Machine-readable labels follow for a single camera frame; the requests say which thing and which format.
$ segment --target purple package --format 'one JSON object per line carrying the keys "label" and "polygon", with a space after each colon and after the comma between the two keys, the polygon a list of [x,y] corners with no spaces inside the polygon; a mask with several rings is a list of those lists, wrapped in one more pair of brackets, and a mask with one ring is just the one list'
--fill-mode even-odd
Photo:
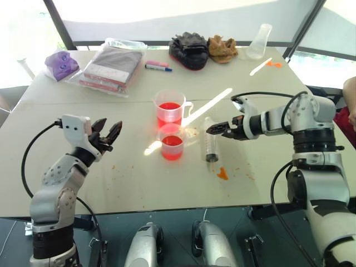
{"label": "purple package", "polygon": [[78,63],[66,51],[50,55],[45,60],[45,74],[57,82],[79,69]]}

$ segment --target plastic bag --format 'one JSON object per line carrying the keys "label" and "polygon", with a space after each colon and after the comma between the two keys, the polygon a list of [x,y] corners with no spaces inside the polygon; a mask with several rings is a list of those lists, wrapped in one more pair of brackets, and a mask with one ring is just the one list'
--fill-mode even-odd
{"label": "plastic bag", "polygon": [[84,70],[67,82],[128,97],[128,86],[142,68],[147,45],[107,38]]}

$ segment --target brown glove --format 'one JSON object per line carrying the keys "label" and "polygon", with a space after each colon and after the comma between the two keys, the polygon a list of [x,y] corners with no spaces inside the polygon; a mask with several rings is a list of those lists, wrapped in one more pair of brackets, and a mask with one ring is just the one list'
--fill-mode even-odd
{"label": "brown glove", "polygon": [[228,63],[238,54],[234,39],[222,41],[219,35],[209,38],[209,54],[217,63]]}

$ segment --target blue marker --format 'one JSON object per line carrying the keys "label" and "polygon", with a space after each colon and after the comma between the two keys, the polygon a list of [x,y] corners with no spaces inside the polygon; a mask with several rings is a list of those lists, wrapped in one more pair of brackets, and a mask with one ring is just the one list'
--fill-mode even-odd
{"label": "blue marker", "polygon": [[151,64],[145,64],[145,68],[150,68],[152,70],[159,70],[159,71],[172,71],[171,68],[166,68],[166,67],[161,67],[161,66],[156,66]]}

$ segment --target person's arm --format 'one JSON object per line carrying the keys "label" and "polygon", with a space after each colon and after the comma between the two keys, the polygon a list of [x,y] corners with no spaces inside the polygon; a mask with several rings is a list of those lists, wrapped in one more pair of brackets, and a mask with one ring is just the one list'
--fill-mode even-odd
{"label": "person's arm", "polygon": [[354,126],[356,132],[356,77],[345,81],[343,96],[350,112],[349,122]]}

